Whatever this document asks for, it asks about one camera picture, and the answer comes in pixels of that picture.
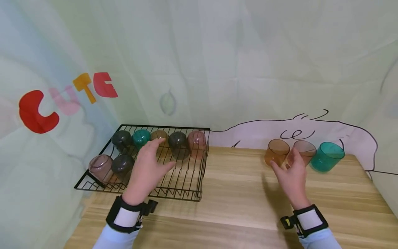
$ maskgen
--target hand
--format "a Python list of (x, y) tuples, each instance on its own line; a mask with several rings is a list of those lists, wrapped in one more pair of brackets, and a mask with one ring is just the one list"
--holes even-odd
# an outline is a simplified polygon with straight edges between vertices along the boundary
[(271, 161), (271, 167), (290, 204), (294, 210), (299, 210), (311, 205), (305, 193), (306, 165), (296, 148), (292, 149), (289, 157), (293, 163), (286, 165), (287, 169), (281, 169), (274, 161)]
[(156, 150), (164, 140), (164, 138), (157, 138), (147, 142), (140, 149), (127, 190), (122, 195), (127, 204), (136, 206), (144, 202), (164, 175), (176, 164), (175, 162), (169, 162), (165, 165), (158, 163)]

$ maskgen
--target wire rack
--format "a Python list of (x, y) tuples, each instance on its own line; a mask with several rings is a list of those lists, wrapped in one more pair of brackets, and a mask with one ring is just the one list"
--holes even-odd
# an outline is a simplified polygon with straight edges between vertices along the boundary
[[(193, 127), (174, 127), (174, 126), (150, 126), (150, 125), (128, 125), (122, 124), (116, 130), (127, 130), (131, 135), (137, 130), (146, 129), (150, 133), (156, 130), (165, 131), (168, 135), (175, 131), (181, 131), (186, 136), (194, 130), (199, 130), (205, 134), (207, 146), (206, 150), (202, 153), (203, 156), (199, 158), (199, 153), (196, 158), (188, 156), (184, 160), (175, 160), (172, 156), (171, 150), (168, 145), (160, 146), (157, 151), (158, 162), (167, 163), (175, 161), (175, 167), (170, 170), (163, 179), (159, 182), (157, 187), (150, 193), (151, 197), (168, 198), (176, 200), (188, 200), (188, 201), (200, 201), (202, 199), (202, 179), (205, 175), (206, 159), (209, 153), (209, 128), (193, 128)], [(109, 155), (112, 159), (115, 159), (120, 155), (117, 149), (109, 140), (105, 147), (101, 150), (99, 155)], [(134, 160), (137, 158), (137, 154), (131, 155)], [(93, 176), (89, 170), (82, 175), (80, 180), (76, 183), (75, 189), (87, 190), (87, 191), (98, 191), (98, 192), (110, 192), (110, 193), (123, 193), (126, 189), (126, 185), (123, 184), (113, 173), (110, 180), (102, 182)]]

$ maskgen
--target cup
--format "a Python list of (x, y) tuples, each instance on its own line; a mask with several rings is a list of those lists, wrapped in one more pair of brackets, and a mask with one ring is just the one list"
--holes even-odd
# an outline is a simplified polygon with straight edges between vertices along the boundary
[(157, 130), (152, 132), (152, 134), (150, 135), (150, 139), (155, 140), (157, 138), (165, 138), (164, 142), (162, 142), (161, 144), (159, 144), (159, 148), (156, 152), (156, 157), (157, 158), (163, 158), (167, 156), (167, 152), (168, 152), (168, 147), (169, 147), (169, 136), (167, 135), (167, 133), (163, 130)]
[(88, 164), (88, 171), (101, 182), (109, 182), (112, 176), (112, 161), (108, 155), (98, 155)]
[(206, 153), (206, 136), (201, 131), (193, 131), (188, 134), (188, 145), (191, 151), (191, 157), (199, 162)]
[(289, 151), (290, 147), (285, 141), (280, 139), (271, 140), (268, 143), (268, 148), (265, 152), (265, 163), (268, 166), (271, 166), (270, 161), (274, 161), (279, 167), (281, 167)]
[(311, 165), (316, 171), (325, 173), (330, 171), (343, 157), (344, 150), (335, 143), (324, 142), (319, 146)]
[(134, 166), (134, 159), (129, 155), (119, 155), (113, 162), (111, 169), (117, 178), (124, 184), (128, 184), (131, 176), (131, 170)]
[(187, 137), (180, 131), (170, 134), (169, 146), (176, 160), (183, 160), (190, 154)]
[[(297, 151), (300, 153), (300, 156), (302, 157), (304, 164), (306, 166), (311, 161), (313, 156), (315, 156), (315, 154), (316, 154), (315, 146), (312, 143), (304, 141), (304, 140), (296, 141), (294, 143), (293, 147), (296, 148)], [(292, 164), (293, 164), (293, 151), (292, 150), (290, 150), (289, 154), (287, 155), (287, 162), (289, 163), (289, 166), (292, 166)]]
[(152, 132), (152, 134), (150, 135), (150, 140), (155, 140), (157, 138), (165, 138), (164, 142), (162, 142), (161, 144), (159, 144), (159, 147), (169, 147), (169, 136), (167, 135), (167, 133), (165, 131), (162, 130), (157, 130)]
[(111, 141), (120, 154), (129, 154), (129, 152), (133, 150), (133, 141), (128, 131), (121, 130), (115, 132)]
[(149, 140), (150, 132), (145, 129), (138, 130), (133, 134), (134, 145), (138, 150), (140, 150)]

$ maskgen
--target wooden tabletop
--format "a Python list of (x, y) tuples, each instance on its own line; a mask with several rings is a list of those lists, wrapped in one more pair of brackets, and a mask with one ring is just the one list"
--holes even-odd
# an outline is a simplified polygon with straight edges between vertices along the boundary
[[(302, 248), (279, 222), (291, 207), (264, 150), (211, 147), (200, 202), (156, 199), (134, 248)], [(308, 197), (343, 248), (398, 248), (398, 220), (354, 156), (308, 169)], [(95, 192), (65, 248), (92, 248), (116, 194)]]

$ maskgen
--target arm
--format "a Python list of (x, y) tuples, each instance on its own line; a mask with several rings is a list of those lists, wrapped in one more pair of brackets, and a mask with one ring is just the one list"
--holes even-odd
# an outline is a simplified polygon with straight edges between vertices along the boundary
[[(137, 160), (131, 172), (129, 184), (122, 195), (123, 201), (130, 206), (137, 206), (156, 187), (163, 176), (174, 167), (175, 162), (166, 165), (159, 164), (156, 159), (156, 150), (164, 139), (149, 141), (140, 149)], [(139, 212), (132, 212), (120, 208), (114, 224), (121, 227), (133, 227), (137, 223)], [(131, 249), (139, 230), (132, 233), (122, 233), (106, 225), (102, 230), (93, 249)]]
[[(303, 210), (312, 205), (305, 191), (306, 165), (295, 148), (292, 149), (292, 153), (288, 156), (289, 161), (293, 163), (286, 165), (287, 169), (280, 168), (273, 161), (271, 161), (271, 167), (293, 209)], [(322, 221), (315, 210), (299, 214), (297, 219), (304, 230), (322, 225)], [(341, 249), (329, 228), (311, 233), (307, 237), (299, 236), (299, 240), (305, 249)]]

